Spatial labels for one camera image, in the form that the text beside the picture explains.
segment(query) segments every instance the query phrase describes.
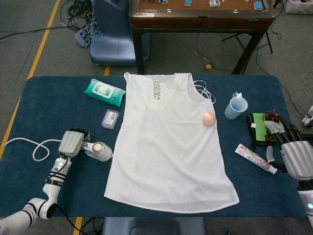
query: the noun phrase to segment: blue table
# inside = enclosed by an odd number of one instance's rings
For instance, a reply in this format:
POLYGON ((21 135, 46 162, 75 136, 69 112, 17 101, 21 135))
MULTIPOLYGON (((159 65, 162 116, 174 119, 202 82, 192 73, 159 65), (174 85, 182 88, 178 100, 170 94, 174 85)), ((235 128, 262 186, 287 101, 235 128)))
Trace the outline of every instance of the blue table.
MULTIPOLYGON (((34 141, 61 139, 70 128, 89 130, 91 141, 103 141, 114 149, 125 107, 115 107, 83 93, 90 80, 106 82, 125 89, 121 76, 33 77, 27 81, 9 139, 25 137, 34 141), (107 109, 117 110, 119 120, 114 130, 104 129, 101 121, 107 109)), ((200 214, 176 214, 141 209, 105 198, 104 191, 111 160, 99 162, 84 154, 72 160, 72 166, 59 195, 59 205, 69 216, 293 216, 306 214, 298 197, 297 182, 286 174, 275 175, 234 153, 239 143, 252 149, 245 116, 276 110, 289 119, 277 78, 265 75, 194 76, 207 82, 216 97, 214 104, 218 132, 227 176, 233 182, 240 203, 219 211, 200 214), (228 120, 224 110, 234 92, 242 92, 248 110, 235 120, 228 120)), ((58 154, 58 143, 46 144, 50 156, 43 162, 32 160, 35 145, 15 141, 5 148, 0 161, 0 216, 19 211, 31 198, 46 198, 43 182, 58 154)), ((266 147, 255 150, 265 156, 266 147)), ((274 154, 281 160, 278 147, 274 154)))

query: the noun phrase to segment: floor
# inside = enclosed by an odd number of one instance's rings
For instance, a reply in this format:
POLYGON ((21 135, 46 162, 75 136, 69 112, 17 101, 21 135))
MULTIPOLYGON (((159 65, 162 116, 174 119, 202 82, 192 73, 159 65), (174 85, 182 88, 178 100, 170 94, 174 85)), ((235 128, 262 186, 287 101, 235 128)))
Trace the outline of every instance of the floor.
MULTIPOLYGON (((55 1, 52 0, 1 0, 0 1, 0 37, 14 32, 25 32, 46 27, 55 1)), ((60 23, 60 6, 53 24, 60 23)), ((273 30, 282 34, 278 40, 271 34, 274 53, 268 47, 259 50, 258 63, 269 74, 278 77, 287 88, 295 103, 307 111, 312 105, 313 90, 302 81, 302 75, 313 70, 313 17, 312 15, 286 14, 279 16, 273 30)), ((3 138, 11 116, 21 95, 22 88, 33 65, 44 31, 16 37, 0 42, 0 139, 3 138)), ((158 33, 152 37, 152 57, 146 67, 148 74, 169 74, 174 72, 191 72, 192 74, 227 74, 236 64, 242 49, 235 39, 224 43, 224 34, 201 34, 199 49, 207 55, 215 66, 227 70, 206 70, 204 60, 194 54, 196 34, 158 33)), ((248 36, 240 36, 247 42, 248 36)), ((246 74, 264 74, 256 66, 253 55, 246 74)), ((49 32, 45 46, 34 71, 34 76, 41 75, 103 75, 105 67, 94 65, 89 58, 89 50, 80 47, 73 31, 66 28, 49 32)), ((126 71, 136 72, 135 67, 111 67, 110 75, 122 75, 126 71)), ((313 73, 305 76, 313 83, 313 73)), ((288 102, 290 117, 302 133, 313 133, 302 128, 302 116, 292 103, 288 102)), ((306 218, 208 218, 208 234, 223 235, 227 230, 234 235, 293 235, 313 234, 306 218)), ((52 218, 38 222, 23 233, 72 234, 73 228, 65 218, 52 218)))

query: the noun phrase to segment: white tank top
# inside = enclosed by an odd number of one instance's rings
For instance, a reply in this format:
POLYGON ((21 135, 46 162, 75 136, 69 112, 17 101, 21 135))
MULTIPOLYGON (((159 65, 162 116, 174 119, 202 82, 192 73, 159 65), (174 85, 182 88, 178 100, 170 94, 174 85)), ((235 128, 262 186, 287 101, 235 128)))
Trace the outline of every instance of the white tank top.
POLYGON ((126 105, 104 196, 166 212, 212 212, 239 203, 225 174, 213 112, 190 73, 126 73, 126 105))

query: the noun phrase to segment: blue plastic cup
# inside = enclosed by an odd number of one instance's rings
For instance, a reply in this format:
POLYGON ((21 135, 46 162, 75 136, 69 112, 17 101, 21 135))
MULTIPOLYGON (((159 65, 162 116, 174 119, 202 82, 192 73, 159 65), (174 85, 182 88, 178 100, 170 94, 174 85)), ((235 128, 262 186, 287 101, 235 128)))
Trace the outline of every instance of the blue plastic cup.
POLYGON ((232 95, 228 106, 225 109, 225 116, 228 119, 235 119, 248 108, 248 102, 242 97, 241 93, 235 92, 232 95))

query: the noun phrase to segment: yellow floor line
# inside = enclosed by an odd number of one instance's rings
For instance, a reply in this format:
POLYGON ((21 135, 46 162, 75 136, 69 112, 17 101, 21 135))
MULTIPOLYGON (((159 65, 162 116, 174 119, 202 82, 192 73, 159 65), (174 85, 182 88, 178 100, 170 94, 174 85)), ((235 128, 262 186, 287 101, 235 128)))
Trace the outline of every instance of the yellow floor line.
MULTIPOLYGON (((75 227, 80 229, 82 227, 83 218, 82 217, 76 217, 75 227)), ((77 229, 74 229, 73 235, 79 235, 79 231, 77 229)))
MULTIPOLYGON (((56 11, 57 11, 57 9, 58 9, 59 4, 60 4, 60 0, 56 0, 47 27, 51 27, 51 26, 52 26, 52 22, 53 22, 53 19, 54 19, 54 16, 55 16, 55 13, 56 13, 56 11)), ((39 48, 38 48, 36 57, 35 57, 35 59, 34 59, 34 62, 33 62, 32 67, 31 67, 31 69, 30 69, 30 71, 29 71, 29 74, 28 74, 27 79, 31 78, 31 77, 34 75, 34 72, 35 72, 35 70, 36 70, 36 67, 37 67, 39 58, 40 58, 41 53, 42 53, 42 51, 43 51, 43 49, 44 49, 45 42, 46 42, 46 40, 47 40, 49 31, 50 31, 50 29, 46 29, 46 30, 45 30, 45 34, 44 34, 43 39, 42 39, 42 41, 41 41, 41 43, 40 43, 40 46, 39 46, 39 48)), ((10 134, 11 129, 12 129, 13 121, 14 121, 14 118, 15 118, 16 111, 17 111, 17 109, 18 109, 19 103, 20 103, 20 99, 19 99, 19 101, 18 101, 18 103, 17 103, 17 105, 16 105, 16 107, 15 107, 15 110, 14 110, 14 112, 13 112, 13 115, 12 115, 12 117, 11 117, 11 120, 10 120, 10 122, 9 122, 9 125, 8 125, 8 127, 7 127, 7 129, 6 129, 6 132, 5 132, 5 134, 4 134, 4 137, 3 137, 3 139, 2 139, 1 146, 0 146, 0 160, 1 160, 2 155, 3 155, 3 152, 4 152, 4 147, 3 147, 3 145, 8 141, 9 134, 10 134)))
POLYGON ((106 70, 104 70, 104 75, 109 76, 110 73, 110 65, 106 65, 106 70))

